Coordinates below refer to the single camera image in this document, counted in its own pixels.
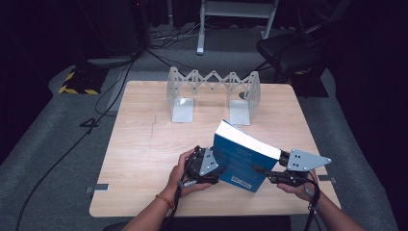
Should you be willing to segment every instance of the person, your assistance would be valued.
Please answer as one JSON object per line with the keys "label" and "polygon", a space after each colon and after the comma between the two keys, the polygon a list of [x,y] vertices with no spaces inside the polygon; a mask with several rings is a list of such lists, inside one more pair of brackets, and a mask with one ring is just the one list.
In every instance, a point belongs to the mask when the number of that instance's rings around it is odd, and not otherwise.
{"label": "person", "polygon": [[[147,207],[127,223],[123,231],[157,231],[160,229],[166,214],[174,206],[174,194],[177,190],[178,182],[183,175],[185,162],[193,152],[194,149],[180,155],[178,164],[171,171],[165,188],[156,195]],[[312,170],[311,173],[310,177],[317,179],[315,171]],[[181,192],[181,197],[185,197],[193,192],[203,191],[211,186],[211,184],[207,183],[185,187]],[[306,192],[306,189],[314,189],[314,186],[310,183],[296,188],[280,183],[277,184],[277,188],[286,193],[293,193],[300,199],[312,201],[312,196]],[[364,230],[362,226],[337,207],[323,192],[320,192],[317,213],[328,230]]]}

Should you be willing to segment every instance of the wristband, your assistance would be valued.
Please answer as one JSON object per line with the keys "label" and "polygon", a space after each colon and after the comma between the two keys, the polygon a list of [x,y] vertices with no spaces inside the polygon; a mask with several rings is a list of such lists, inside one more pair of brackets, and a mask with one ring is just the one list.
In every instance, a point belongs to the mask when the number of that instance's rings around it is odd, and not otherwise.
{"label": "wristband", "polygon": [[174,203],[170,202],[169,200],[167,200],[166,198],[164,198],[160,194],[156,194],[156,198],[162,199],[165,202],[165,204],[167,204],[167,206],[168,206],[168,208],[170,210],[174,210],[174,208],[175,208]]}

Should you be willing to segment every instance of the blue book cover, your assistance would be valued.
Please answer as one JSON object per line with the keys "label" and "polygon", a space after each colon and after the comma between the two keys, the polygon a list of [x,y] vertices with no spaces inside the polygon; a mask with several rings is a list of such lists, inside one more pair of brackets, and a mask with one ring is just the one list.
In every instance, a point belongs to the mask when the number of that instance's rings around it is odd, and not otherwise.
{"label": "blue book cover", "polygon": [[255,193],[266,176],[253,167],[271,170],[281,150],[250,137],[223,120],[214,136],[213,154],[218,169],[222,170],[220,180]]}

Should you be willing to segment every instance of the hand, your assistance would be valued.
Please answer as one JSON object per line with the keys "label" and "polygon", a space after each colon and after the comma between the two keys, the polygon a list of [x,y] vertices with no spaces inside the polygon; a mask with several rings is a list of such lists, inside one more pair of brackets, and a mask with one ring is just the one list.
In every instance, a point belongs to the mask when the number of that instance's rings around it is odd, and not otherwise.
{"label": "hand", "polygon": [[[308,174],[308,178],[310,180],[315,181],[317,184],[319,183],[317,180],[318,178],[316,176],[316,171],[314,169],[310,171],[310,174]],[[276,185],[276,187],[283,190],[286,193],[294,193],[300,199],[303,199],[309,202],[312,202],[313,198],[306,192],[306,189],[309,189],[309,191],[313,193],[315,192],[315,186],[311,183],[305,183],[298,187],[292,187],[289,185],[285,185],[283,183],[279,183]]]}
{"label": "hand", "polygon": [[[165,189],[161,192],[161,195],[164,196],[165,198],[171,201],[174,200],[174,193],[176,192],[178,182],[183,175],[185,162],[192,153],[194,153],[194,149],[180,155],[177,166],[173,167],[173,170],[171,171],[170,176],[168,177],[167,185]],[[203,191],[211,186],[212,184],[207,183],[207,184],[194,184],[185,187],[181,192],[181,197],[184,197],[196,191]]]}

